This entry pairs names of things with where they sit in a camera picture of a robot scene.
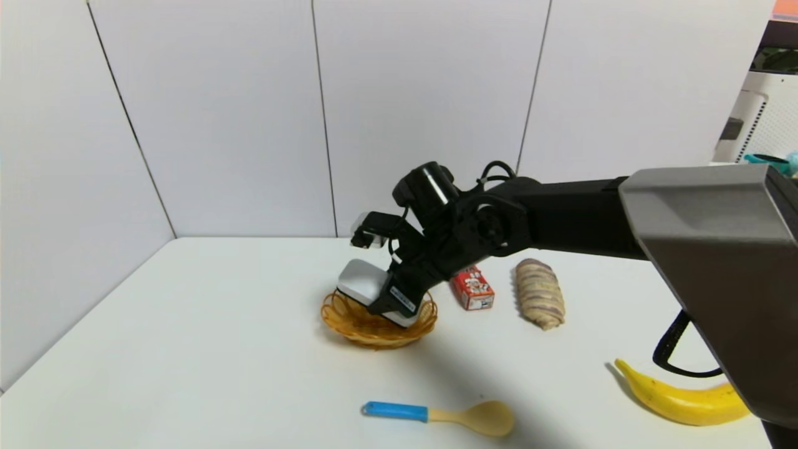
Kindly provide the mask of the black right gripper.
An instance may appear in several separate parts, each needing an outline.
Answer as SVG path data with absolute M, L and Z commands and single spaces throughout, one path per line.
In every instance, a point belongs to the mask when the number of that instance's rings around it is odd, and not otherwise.
M 398 265 L 388 273 L 382 292 L 367 306 L 371 315 L 398 312 L 402 317 L 414 317 L 428 289 L 428 276 L 422 265 Z

